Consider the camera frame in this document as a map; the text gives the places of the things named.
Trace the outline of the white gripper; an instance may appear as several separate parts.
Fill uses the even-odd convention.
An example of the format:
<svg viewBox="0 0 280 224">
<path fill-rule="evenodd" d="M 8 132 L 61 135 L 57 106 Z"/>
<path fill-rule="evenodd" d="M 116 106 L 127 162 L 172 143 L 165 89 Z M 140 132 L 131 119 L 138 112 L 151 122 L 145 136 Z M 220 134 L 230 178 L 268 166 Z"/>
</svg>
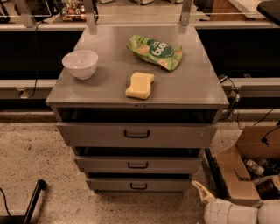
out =
<svg viewBox="0 0 280 224">
<path fill-rule="evenodd" d="M 204 212 L 206 224 L 257 224 L 258 209 L 239 206 L 224 199 L 216 199 L 200 182 L 192 185 L 199 191 L 200 200 L 207 204 Z"/>
</svg>

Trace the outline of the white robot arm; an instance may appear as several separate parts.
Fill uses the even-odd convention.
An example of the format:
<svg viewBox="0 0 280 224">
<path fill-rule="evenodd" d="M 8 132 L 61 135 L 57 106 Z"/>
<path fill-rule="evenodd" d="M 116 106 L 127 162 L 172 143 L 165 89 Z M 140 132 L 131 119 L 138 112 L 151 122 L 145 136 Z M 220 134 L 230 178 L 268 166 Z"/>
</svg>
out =
<svg viewBox="0 0 280 224">
<path fill-rule="evenodd" d="M 236 205 L 215 198 L 198 181 L 192 181 L 192 185 L 197 188 L 200 200 L 205 204 L 206 224 L 280 224 L 279 203 L 265 203 L 260 207 Z"/>
</svg>

